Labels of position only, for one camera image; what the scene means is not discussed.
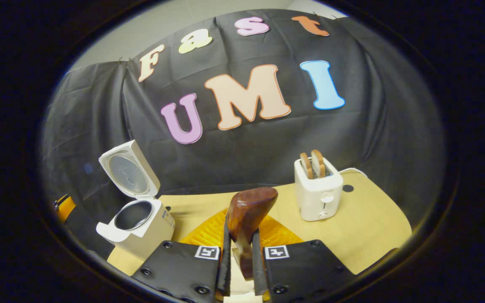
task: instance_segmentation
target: label sticker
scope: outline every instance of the label sticker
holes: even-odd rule
[[[281,246],[270,246],[265,248],[265,259],[284,259],[288,258],[289,253],[287,252],[287,247],[285,245]]]
[[[210,260],[218,260],[220,257],[220,248],[218,246],[202,246],[198,247],[198,251],[196,251],[196,255],[194,257],[200,259],[210,259]]]

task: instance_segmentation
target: wooden knife handle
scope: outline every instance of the wooden knife handle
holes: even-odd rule
[[[227,209],[227,228],[239,249],[236,259],[246,280],[252,278],[252,235],[277,198],[277,190],[271,187],[249,189],[237,192]]]

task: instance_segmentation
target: white wall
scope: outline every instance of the white wall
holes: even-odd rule
[[[170,0],[152,6],[96,41],[70,69],[94,63],[128,60],[161,38],[214,16],[241,10],[282,8],[315,12],[334,19],[342,13],[313,0]]]

